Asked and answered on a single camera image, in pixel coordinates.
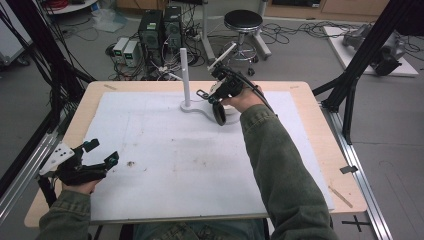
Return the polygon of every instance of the black tape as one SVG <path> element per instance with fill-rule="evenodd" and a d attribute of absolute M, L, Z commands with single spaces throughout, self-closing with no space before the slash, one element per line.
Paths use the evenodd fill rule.
<path fill-rule="evenodd" d="M 346 166 L 346 167 L 340 168 L 340 172 L 342 172 L 343 174 L 346 174 L 349 172 L 354 173 L 356 171 L 358 171 L 358 168 L 355 166 Z"/>

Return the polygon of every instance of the green jacket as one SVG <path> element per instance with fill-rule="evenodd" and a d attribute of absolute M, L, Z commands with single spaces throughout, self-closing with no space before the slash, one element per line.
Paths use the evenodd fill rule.
<path fill-rule="evenodd" d="M 240 117 L 247 153 L 275 231 L 272 239 L 338 239 L 324 197 L 296 146 L 266 106 Z M 37 239 L 87 239 L 90 197 L 63 191 L 40 219 Z"/>

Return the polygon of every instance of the white vertical post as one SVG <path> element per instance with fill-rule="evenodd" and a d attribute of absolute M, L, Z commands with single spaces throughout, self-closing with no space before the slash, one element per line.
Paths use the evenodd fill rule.
<path fill-rule="evenodd" d="M 184 99 L 185 106 L 190 107 L 190 83 L 188 76 L 188 62 L 187 62 L 187 49 L 180 48 L 180 57 L 181 57 L 181 72 L 183 75 L 183 84 L 184 84 Z"/>

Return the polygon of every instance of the computer tower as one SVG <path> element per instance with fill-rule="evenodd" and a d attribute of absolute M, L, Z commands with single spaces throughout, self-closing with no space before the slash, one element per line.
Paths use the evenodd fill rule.
<path fill-rule="evenodd" d="M 183 47 L 181 7 L 168 6 L 165 8 L 164 24 L 168 50 L 178 52 Z"/>
<path fill-rule="evenodd" d="M 161 10 L 146 10 L 138 27 L 141 49 L 146 66 L 163 66 L 165 28 Z"/>

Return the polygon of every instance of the white board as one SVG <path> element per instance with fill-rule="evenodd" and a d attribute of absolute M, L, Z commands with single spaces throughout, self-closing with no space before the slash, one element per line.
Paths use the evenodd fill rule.
<path fill-rule="evenodd" d="M 265 95 L 334 209 L 290 93 Z M 182 92 L 103 95 L 85 137 L 98 138 L 100 146 L 83 163 L 101 163 L 113 151 L 120 159 L 92 194 L 92 221 L 266 213 L 240 124 L 221 127 L 200 113 L 183 113 L 183 100 Z"/>
<path fill-rule="evenodd" d="M 327 33 L 327 35 L 333 35 L 333 36 L 337 36 L 346 32 L 346 31 L 343 31 L 343 29 L 336 28 L 336 27 L 324 27 L 324 30 Z M 331 46 L 333 47 L 334 51 L 337 54 L 337 57 L 340 60 L 340 63 L 343 66 L 343 69 L 346 69 L 350 61 L 352 61 L 352 58 L 355 55 L 356 51 L 351 46 L 349 47 L 343 46 L 342 44 L 343 36 L 330 37 L 329 40 L 330 40 Z M 414 77 L 418 75 L 418 72 L 403 57 L 400 58 L 398 61 L 399 63 L 402 63 L 402 65 L 397 67 L 395 70 L 393 70 L 388 76 Z M 370 66 L 368 66 L 365 69 L 364 74 L 377 75 L 374 69 Z"/>

